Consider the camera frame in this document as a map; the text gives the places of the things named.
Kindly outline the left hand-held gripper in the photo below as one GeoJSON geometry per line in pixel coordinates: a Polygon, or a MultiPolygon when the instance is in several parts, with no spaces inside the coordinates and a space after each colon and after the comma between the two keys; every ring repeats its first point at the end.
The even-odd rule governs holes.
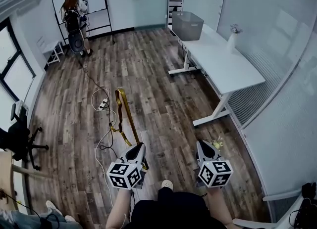
{"type": "Polygon", "coordinates": [[[131,190],[142,189],[146,170],[146,146],[141,144],[126,148],[119,158],[112,162],[106,175],[112,187],[131,190]]]}

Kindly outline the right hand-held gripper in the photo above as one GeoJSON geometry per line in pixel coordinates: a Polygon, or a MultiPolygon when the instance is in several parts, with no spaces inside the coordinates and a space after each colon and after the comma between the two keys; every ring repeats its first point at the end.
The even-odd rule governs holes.
{"type": "Polygon", "coordinates": [[[217,148],[205,140],[199,139],[196,146],[196,187],[214,188],[227,185],[233,174],[230,162],[223,160],[217,148]]]}

